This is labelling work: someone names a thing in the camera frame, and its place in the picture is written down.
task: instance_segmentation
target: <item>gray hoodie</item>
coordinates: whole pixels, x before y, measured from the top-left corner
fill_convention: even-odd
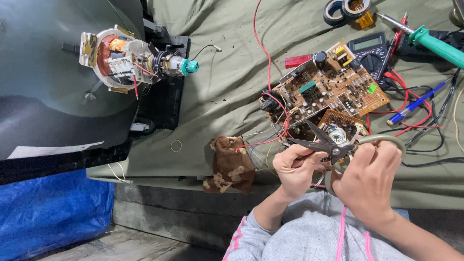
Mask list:
[[[287,207],[276,231],[258,225],[252,211],[242,218],[223,261],[336,261],[342,210],[343,203],[327,192],[307,193]],[[349,209],[344,223],[339,260],[412,260]]]

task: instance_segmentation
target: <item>blue tarp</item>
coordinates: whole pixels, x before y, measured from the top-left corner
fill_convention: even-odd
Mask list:
[[[114,183],[85,170],[0,186],[0,260],[22,260],[105,232]]]

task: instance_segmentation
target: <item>green cloth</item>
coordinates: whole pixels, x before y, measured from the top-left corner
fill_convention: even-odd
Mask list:
[[[156,23],[168,28],[171,35],[188,35],[192,39],[191,57],[203,46],[214,44],[222,48],[205,49],[196,59],[200,69],[185,78],[182,95],[179,127],[170,134],[163,131],[138,141],[132,148],[126,172],[134,184],[201,189],[201,180],[195,176],[212,174],[213,151],[210,142],[221,135],[240,136],[264,131],[270,128],[265,113],[258,108],[258,98],[262,89],[267,88],[268,58],[259,47],[253,34],[253,13],[257,0],[149,0]],[[377,20],[374,28],[356,30],[351,26],[337,29],[324,23],[322,9],[327,1],[320,0],[264,0],[258,9],[256,29],[263,45],[272,56],[271,85],[289,72],[284,68],[285,57],[325,51],[337,41],[348,42],[371,33],[385,31],[391,39],[394,32],[382,21]],[[432,0],[385,0],[373,4],[371,13],[379,11],[400,20],[407,11],[408,23],[417,28],[422,24],[432,30],[450,31],[457,28],[448,19],[452,1]],[[430,85],[449,78],[455,69],[428,63],[399,61],[394,65],[408,86]],[[437,107],[441,106],[447,88],[437,95]],[[402,100],[391,97],[391,105],[398,108]],[[445,127],[445,146],[437,152],[406,155],[407,163],[426,163],[445,157],[463,157],[456,143],[456,133],[452,120],[453,104],[440,120]],[[458,104],[458,111],[463,105]],[[417,110],[407,120],[413,124],[426,116],[424,110]],[[458,123],[462,127],[463,117],[458,113]],[[389,127],[385,121],[388,115],[371,115],[372,132],[377,133]],[[261,142],[273,132],[246,137],[250,143]],[[406,141],[416,131],[400,137]],[[174,153],[170,144],[174,140],[182,142],[182,149]],[[428,131],[417,140],[412,148],[432,149],[439,144],[436,131]],[[254,152],[265,161],[270,144],[256,147]],[[269,154],[269,164],[277,152],[275,143]],[[261,169],[265,166],[253,156],[253,161]],[[110,177],[107,166],[89,169],[89,176]],[[194,176],[178,181],[177,178],[161,176]],[[270,193],[278,186],[278,178],[268,172],[256,176],[255,193]],[[464,209],[464,169],[461,164],[447,163],[427,168],[407,168],[402,166],[396,175],[392,195],[394,207]]]

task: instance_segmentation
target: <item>white label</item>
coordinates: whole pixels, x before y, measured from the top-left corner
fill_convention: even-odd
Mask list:
[[[93,145],[100,145],[102,142],[78,145],[78,146],[68,146],[68,147],[26,147],[18,146],[8,159],[14,158],[28,158],[28,157],[38,157],[38,156],[48,156],[48,155],[57,155],[63,153],[78,152],[88,149]]]

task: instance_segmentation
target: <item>green soldering iron handle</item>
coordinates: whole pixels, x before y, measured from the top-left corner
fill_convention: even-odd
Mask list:
[[[409,43],[414,45],[422,44],[430,51],[443,57],[447,61],[464,69],[464,52],[452,47],[451,45],[429,35],[429,29],[424,26],[419,27],[411,35],[409,35]]]

